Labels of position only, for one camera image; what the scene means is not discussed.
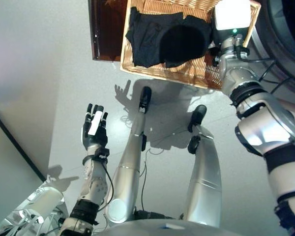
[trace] silver robot leg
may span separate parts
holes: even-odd
[[[131,127],[127,146],[113,177],[114,195],[106,207],[110,225],[123,223],[133,218],[140,177],[141,151],[145,149],[145,113],[151,97],[151,89],[144,87],[141,93],[139,111]],[[112,196],[110,187],[107,200]]]
[[[213,135],[201,126],[206,111],[204,105],[198,106],[188,126],[188,130],[196,132],[197,135],[192,137],[188,146],[188,151],[195,154],[195,164],[183,220],[219,227],[222,204],[221,174]]]

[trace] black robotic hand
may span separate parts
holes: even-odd
[[[104,148],[108,141],[105,128],[108,113],[103,115],[104,107],[98,105],[95,105],[91,112],[92,106],[89,103],[81,133],[81,141],[86,150],[96,144]]]

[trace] wicker basket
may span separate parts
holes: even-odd
[[[213,8],[218,2],[219,0],[128,0],[120,69],[128,73],[194,85],[204,89],[220,89],[221,80],[218,67],[212,66],[211,55],[206,54],[202,58],[189,60],[174,68],[166,68],[165,64],[158,64],[149,68],[134,66],[132,47],[125,37],[128,32],[131,7],[135,6],[141,13],[153,15],[183,12],[184,17],[193,15],[210,22]],[[251,1],[251,23],[244,41],[245,47],[248,45],[260,8],[259,3]]]

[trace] black cloth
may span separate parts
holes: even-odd
[[[165,63],[176,67],[203,57],[210,44],[211,26],[203,19],[182,12],[147,15],[131,8],[126,38],[132,45],[133,63],[150,67]]]

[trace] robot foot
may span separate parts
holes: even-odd
[[[190,123],[188,125],[188,131],[192,133],[192,126],[193,125],[201,125],[201,122],[203,118],[205,117],[207,113],[207,107],[205,105],[199,105],[196,107],[196,109],[193,111]]]
[[[151,101],[152,90],[150,87],[143,87],[141,96],[140,96],[140,104],[139,104],[139,111],[143,113],[147,113],[148,105]]]

